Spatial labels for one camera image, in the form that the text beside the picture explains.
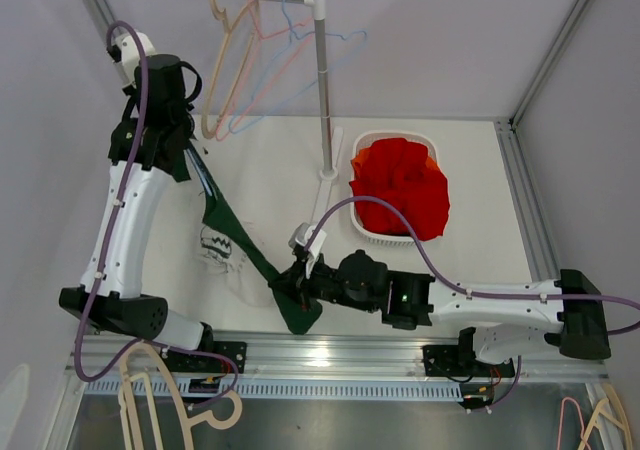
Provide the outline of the green and beige t-shirt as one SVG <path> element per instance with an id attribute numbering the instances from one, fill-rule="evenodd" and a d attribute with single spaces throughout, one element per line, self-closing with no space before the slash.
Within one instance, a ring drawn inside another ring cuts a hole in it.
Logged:
<path id="1" fill-rule="evenodd" d="M 198 254 L 239 301 L 253 308 L 276 307 L 290 333 L 306 334 L 322 306 L 304 309 L 277 287 L 281 274 L 263 255 L 233 212 L 193 144 L 186 149 L 204 192 Z"/>

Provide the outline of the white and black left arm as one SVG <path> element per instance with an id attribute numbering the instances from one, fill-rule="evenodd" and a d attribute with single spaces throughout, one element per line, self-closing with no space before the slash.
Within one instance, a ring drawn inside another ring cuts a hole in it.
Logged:
<path id="1" fill-rule="evenodd" d="M 162 297 L 142 292 L 142 270 L 153 218 L 165 188 L 187 177 L 185 151 L 193 133 L 190 111 L 202 83 L 186 91 L 192 67 L 175 55 L 148 57 L 149 97 L 143 128 L 133 111 L 141 103 L 142 75 L 111 135 L 109 193 L 98 240 L 80 284 L 60 292 L 59 305 L 86 318 L 90 328 L 181 347 L 194 371 L 209 368 L 215 346 L 203 323 L 170 310 Z"/>

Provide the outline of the red t-shirt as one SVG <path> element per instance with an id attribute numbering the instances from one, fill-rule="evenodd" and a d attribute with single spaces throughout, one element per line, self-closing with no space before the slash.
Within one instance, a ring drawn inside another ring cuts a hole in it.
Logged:
<path id="1" fill-rule="evenodd" d="M 355 196 L 371 196 L 394 206 L 421 241 L 444 234 L 449 220 L 448 180 L 427 148 L 403 138 L 371 146 L 369 173 L 349 185 Z"/>

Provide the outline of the orange t-shirt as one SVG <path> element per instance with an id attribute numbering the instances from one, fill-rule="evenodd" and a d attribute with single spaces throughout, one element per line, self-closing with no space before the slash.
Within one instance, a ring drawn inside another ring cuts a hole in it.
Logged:
<path id="1" fill-rule="evenodd" d="M 366 177 L 369 173 L 369 160 L 371 154 L 371 147 L 364 147 L 359 149 L 355 156 L 351 159 L 351 168 L 353 170 L 353 180 L 359 180 L 362 177 Z"/>

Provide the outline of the pink plastic hanger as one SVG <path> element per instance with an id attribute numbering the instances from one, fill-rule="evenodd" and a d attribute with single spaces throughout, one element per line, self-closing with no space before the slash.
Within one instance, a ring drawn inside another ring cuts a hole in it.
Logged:
<path id="1" fill-rule="evenodd" d="M 251 102 L 245 108 L 243 113 L 239 117 L 237 117 L 234 120 L 234 122 L 230 122 L 228 124 L 227 131 L 222 132 L 221 128 L 224 122 L 228 118 L 230 118 L 233 112 L 236 110 L 238 100 L 239 100 L 239 94 L 242 91 L 247 80 L 249 79 L 250 72 L 255 64 L 255 60 L 258 57 L 258 54 L 261 50 L 263 42 L 274 39 L 282 34 L 287 34 L 290 37 L 290 40 L 293 40 L 294 38 L 298 37 L 298 34 L 295 32 L 295 29 L 297 27 L 300 27 L 300 28 L 306 27 L 311 22 L 312 18 L 309 17 L 306 20 L 293 24 L 289 19 L 289 17 L 286 16 L 287 27 L 285 29 L 272 32 L 271 34 L 264 34 L 262 32 L 260 4 L 258 0 L 247 0 L 245 5 L 239 11 L 237 17 L 233 21 L 229 20 L 225 9 L 220 9 L 218 7 L 217 0 L 209 0 L 209 3 L 210 3 L 211 11 L 214 18 L 223 24 L 224 37 L 223 37 L 223 42 L 221 44 L 219 54 L 216 60 L 216 64 L 214 66 L 209 89 L 206 94 L 205 104 L 203 107 L 203 114 L 201 116 L 201 130 L 205 138 L 214 139 L 218 142 L 222 142 L 229 135 L 234 134 L 234 128 L 236 124 L 246 117 L 248 111 L 254 106 L 254 104 L 264 97 L 264 95 L 271 89 L 271 87 L 280 78 L 281 74 L 297 58 L 298 54 L 310 43 L 312 34 L 301 37 L 301 43 L 298 45 L 298 47 L 296 48 L 294 53 L 289 57 L 289 59 L 283 64 L 279 72 L 276 75 L 274 75 L 271 78 L 271 80 L 262 88 L 261 93 L 258 96 L 255 96 L 252 98 Z M 252 22 L 252 29 L 251 29 L 249 39 L 247 41 L 247 47 L 245 49 L 243 59 L 234 77 L 231 89 L 229 90 L 228 95 L 226 97 L 225 103 L 222 106 L 222 109 L 220 110 L 217 116 L 216 123 L 214 126 L 210 127 L 208 125 L 208 116 L 210 114 L 210 110 L 213 105 L 213 96 L 214 96 L 215 88 L 219 79 L 220 71 L 224 65 L 224 59 L 229 49 L 229 45 L 231 43 L 233 34 L 237 29 L 237 27 L 242 24 L 242 21 L 246 15 L 250 16 L 251 22 Z"/>

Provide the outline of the beige wooden hanger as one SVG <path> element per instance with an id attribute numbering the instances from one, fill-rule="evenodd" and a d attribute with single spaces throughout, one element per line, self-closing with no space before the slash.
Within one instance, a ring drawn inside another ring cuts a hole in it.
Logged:
<path id="1" fill-rule="evenodd" d="M 202 136 L 207 140 L 214 140 L 218 137 L 220 127 L 231 109 L 233 98 L 237 92 L 241 77 L 245 74 L 250 53 L 256 41 L 256 31 L 251 30 L 249 36 L 245 38 L 245 47 L 240 53 L 232 78 L 226 85 L 225 90 L 222 90 L 223 74 L 225 71 L 231 70 L 230 55 L 232 44 L 239 38 L 241 29 L 247 23 L 255 4 L 250 0 L 245 0 L 235 14 L 230 14 L 220 4 L 220 0 L 208 1 L 214 20 L 221 25 L 223 30 L 222 41 L 209 78 L 200 117 Z"/>

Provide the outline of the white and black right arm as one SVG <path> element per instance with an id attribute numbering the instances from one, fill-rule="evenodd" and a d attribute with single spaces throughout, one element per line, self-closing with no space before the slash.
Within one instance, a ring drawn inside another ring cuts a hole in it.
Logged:
<path id="1" fill-rule="evenodd" d="M 455 362 L 470 375 L 548 347 L 577 360 L 611 356 L 602 295 L 578 270 L 564 269 L 554 280 L 465 289 L 429 273 L 391 270 L 357 250 L 337 268 L 299 255 L 288 279 L 289 294 L 305 310 L 326 301 L 377 313 L 399 330 L 460 326 Z"/>

